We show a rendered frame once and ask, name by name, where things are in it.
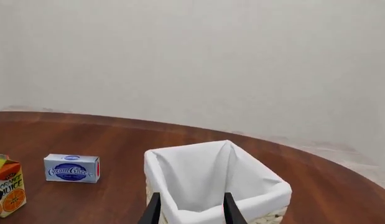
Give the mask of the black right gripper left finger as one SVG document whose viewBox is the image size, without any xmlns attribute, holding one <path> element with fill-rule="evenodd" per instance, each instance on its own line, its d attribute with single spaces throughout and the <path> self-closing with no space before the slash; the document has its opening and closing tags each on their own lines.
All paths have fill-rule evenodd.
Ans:
<svg viewBox="0 0 385 224">
<path fill-rule="evenodd" d="M 160 193 L 154 192 L 137 224 L 159 224 L 160 213 Z"/>
</svg>

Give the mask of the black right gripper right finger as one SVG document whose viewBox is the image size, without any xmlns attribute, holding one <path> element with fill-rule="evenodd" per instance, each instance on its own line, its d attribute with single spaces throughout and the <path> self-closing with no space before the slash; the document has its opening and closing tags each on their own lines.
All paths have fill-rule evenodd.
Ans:
<svg viewBox="0 0 385 224">
<path fill-rule="evenodd" d="M 230 192 L 224 194 L 223 212 L 226 224 L 248 224 Z"/>
</svg>

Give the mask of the white lined woven basket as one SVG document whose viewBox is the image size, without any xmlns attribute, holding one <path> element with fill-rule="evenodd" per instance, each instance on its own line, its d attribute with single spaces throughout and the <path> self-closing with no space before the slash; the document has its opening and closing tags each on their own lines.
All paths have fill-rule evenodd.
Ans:
<svg viewBox="0 0 385 224">
<path fill-rule="evenodd" d="M 144 153 L 146 197 L 160 194 L 159 224 L 225 224 L 231 193 L 247 224 L 281 224 L 288 182 L 231 141 L 151 149 Z"/>
</svg>

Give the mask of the orange juice carton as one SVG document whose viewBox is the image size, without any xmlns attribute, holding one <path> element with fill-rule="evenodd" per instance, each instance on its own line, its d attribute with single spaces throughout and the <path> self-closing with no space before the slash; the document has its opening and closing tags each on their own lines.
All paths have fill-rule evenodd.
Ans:
<svg viewBox="0 0 385 224">
<path fill-rule="evenodd" d="M 0 154 L 0 218 L 6 218 L 26 202 L 21 164 Z"/>
</svg>

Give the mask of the blue cream cheese box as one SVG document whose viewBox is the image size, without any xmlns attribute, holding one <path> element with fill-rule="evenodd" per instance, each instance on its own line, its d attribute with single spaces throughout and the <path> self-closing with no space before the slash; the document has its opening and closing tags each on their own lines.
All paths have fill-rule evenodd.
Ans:
<svg viewBox="0 0 385 224">
<path fill-rule="evenodd" d="M 49 154 L 44 167 L 46 181 L 97 183 L 100 179 L 98 156 Z"/>
</svg>

